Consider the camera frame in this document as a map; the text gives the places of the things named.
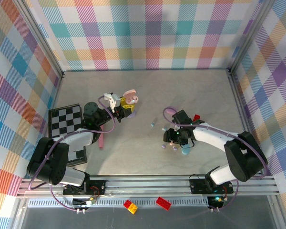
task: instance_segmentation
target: vent grille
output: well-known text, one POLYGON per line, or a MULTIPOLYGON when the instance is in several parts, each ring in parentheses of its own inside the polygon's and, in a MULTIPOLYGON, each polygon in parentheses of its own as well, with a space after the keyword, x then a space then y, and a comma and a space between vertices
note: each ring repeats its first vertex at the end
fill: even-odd
MULTIPOLYGON (((124 202, 128 198, 99 198, 93 207, 123 207, 124 202)), ((173 198, 167 197, 165 198, 168 202, 170 202, 173 206, 208 206, 207 197, 183 197, 183 198, 173 198)), ((157 198, 129 198, 129 200, 134 203, 138 207, 154 207, 157 206, 156 201, 157 198)), ((67 206, 71 206, 72 199, 71 198, 59 198, 59 201, 67 206)), ((61 207, 59 203, 57 203, 54 199, 51 198, 31 198, 28 203, 29 208, 49 208, 49 207, 61 207)))

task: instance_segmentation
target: red block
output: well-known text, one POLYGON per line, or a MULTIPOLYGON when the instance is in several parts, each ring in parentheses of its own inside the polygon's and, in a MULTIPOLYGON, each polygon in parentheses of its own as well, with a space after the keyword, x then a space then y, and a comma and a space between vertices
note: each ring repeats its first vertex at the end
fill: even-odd
POLYGON ((164 208, 165 210, 167 210, 167 211, 168 211, 168 209, 170 209, 170 207, 171 207, 171 205, 172 205, 170 202, 166 201, 166 200, 163 199, 162 197, 159 197, 159 198, 157 199, 156 203, 157 203, 158 205, 160 205, 161 207, 163 207, 163 208, 164 208))
POLYGON ((132 204, 132 202, 130 202, 129 200, 126 200, 124 203, 124 207, 126 207, 128 209, 131 204, 132 204))
POLYGON ((195 114, 195 116, 193 118, 193 122, 196 121, 196 120, 199 120, 199 119, 200 119, 200 115, 195 114))

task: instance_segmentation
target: gray surface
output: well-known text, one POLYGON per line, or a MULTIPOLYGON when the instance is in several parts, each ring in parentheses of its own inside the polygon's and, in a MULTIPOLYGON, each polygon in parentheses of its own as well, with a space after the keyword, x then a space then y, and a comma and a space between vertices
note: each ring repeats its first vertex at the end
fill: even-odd
POLYGON ((86 147, 88 162, 77 169, 91 175, 192 174, 227 163, 224 152, 202 142, 187 156, 181 149, 161 148, 162 128, 167 127, 162 110, 167 106, 184 109, 191 118, 198 114, 227 131, 243 131, 225 70, 67 72, 56 107, 76 103, 83 107, 104 93, 122 96, 130 89, 139 97, 137 115, 117 122, 114 131, 104 136, 103 150, 98 143, 86 147))
POLYGON ((273 229, 266 196, 237 197, 218 212, 205 207, 139 208, 135 215, 125 208, 95 208, 76 214, 63 208, 28 208, 24 229, 273 229))

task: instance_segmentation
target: colorful checkered backdrop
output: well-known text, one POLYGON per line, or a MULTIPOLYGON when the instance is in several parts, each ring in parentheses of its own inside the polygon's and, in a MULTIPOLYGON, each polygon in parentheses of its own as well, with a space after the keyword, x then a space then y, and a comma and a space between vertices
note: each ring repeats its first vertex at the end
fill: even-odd
POLYGON ((226 68, 261 0, 27 4, 65 70, 137 70, 226 68))
POLYGON ((251 129, 286 208, 286 0, 277 0, 237 69, 251 129))
POLYGON ((9 222, 58 82, 12 0, 0 0, 0 229, 9 222))

